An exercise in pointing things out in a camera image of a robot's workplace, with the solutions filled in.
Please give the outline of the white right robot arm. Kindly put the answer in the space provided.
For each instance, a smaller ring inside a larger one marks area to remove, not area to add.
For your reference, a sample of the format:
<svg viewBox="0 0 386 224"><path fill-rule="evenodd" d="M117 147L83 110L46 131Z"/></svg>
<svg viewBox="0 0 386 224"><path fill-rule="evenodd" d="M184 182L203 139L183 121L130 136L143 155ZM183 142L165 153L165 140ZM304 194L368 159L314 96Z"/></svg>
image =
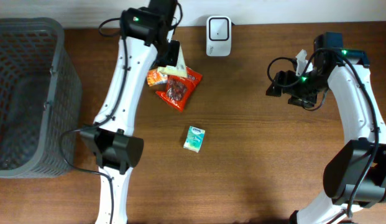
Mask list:
<svg viewBox="0 0 386 224"><path fill-rule="evenodd" d="M289 95L288 102L307 111L320 109L332 92L344 132L344 147L328 163L323 189L290 223L341 223L355 212L386 202L386 124L370 82L370 62L363 50L347 49L342 35L315 38L314 52L300 51L292 70L270 77L269 96Z"/></svg>

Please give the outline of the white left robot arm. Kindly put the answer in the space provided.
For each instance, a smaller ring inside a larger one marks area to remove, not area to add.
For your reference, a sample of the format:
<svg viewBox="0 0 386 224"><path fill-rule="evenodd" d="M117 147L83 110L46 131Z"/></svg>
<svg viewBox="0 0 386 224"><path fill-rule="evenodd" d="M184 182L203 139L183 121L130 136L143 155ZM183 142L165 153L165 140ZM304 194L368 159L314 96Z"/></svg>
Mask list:
<svg viewBox="0 0 386 224"><path fill-rule="evenodd" d="M94 154L101 191L97 223L127 223L126 200L133 168L142 156L144 141L133 135L137 105L152 65L169 51L178 26L176 0L151 1L129 8L119 18L116 68L105 101L93 125L80 136Z"/></svg>

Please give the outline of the red snack bag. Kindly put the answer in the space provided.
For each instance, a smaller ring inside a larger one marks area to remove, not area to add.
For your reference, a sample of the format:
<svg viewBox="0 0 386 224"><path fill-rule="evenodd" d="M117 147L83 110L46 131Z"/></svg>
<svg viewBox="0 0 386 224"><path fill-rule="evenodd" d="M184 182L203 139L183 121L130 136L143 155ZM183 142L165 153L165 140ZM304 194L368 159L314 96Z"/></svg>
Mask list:
<svg viewBox="0 0 386 224"><path fill-rule="evenodd" d="M169 76L167 89L155 93L168 105L182 112L190 95L202 80L202 74L187 67L187 77Z"/></svg>

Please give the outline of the orange tissue pack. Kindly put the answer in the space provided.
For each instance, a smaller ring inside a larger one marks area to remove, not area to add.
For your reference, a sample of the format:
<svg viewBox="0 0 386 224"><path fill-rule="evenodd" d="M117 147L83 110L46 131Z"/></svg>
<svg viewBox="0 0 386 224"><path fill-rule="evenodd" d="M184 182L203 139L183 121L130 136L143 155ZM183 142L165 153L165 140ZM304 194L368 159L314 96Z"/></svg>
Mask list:
<svg viewBox="0 0 386 224"><path fill-rule="evenodd" d="M167 80L168 75L164 75L163 73L158 72L156 69L149 70L147 74L147 84L149 86L165 84Z"/></svg>

